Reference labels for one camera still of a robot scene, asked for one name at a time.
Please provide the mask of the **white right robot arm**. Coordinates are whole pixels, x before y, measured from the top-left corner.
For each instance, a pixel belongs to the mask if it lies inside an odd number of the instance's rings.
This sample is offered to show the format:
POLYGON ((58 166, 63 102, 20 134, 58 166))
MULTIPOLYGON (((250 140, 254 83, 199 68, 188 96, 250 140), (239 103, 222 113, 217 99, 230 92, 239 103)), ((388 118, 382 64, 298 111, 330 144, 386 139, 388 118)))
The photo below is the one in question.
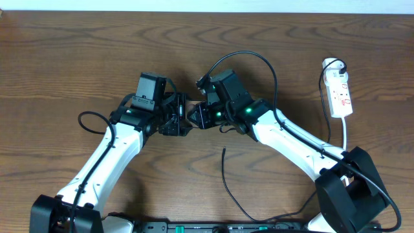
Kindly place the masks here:
POLYGON ((316 187, 320 213, 309 221, 313 232, 376 231, 370 222, 394 202, 369 154, 323 142, 285 118, 263 100, 204 101, 188 112, 188 120, 201 129, 233 126, 267 145, 306 173, 316 187))

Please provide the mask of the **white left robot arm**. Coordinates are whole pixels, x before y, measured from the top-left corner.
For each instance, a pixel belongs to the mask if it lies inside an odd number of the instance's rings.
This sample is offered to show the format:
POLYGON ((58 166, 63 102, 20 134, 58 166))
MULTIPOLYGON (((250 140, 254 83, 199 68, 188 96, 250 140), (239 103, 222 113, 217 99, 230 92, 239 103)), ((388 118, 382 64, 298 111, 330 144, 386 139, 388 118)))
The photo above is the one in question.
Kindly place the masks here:
POLYGON ((126 95, 109 118, 102 141, 78 174, 55 197, 40 195, 30 211, 30 232, 134 232, 136 220, 121 213, 102 215, 115 184, 140 153, 149 136, 159 132, 185 136, 182 128, 186 93, 160 99, 126 95))

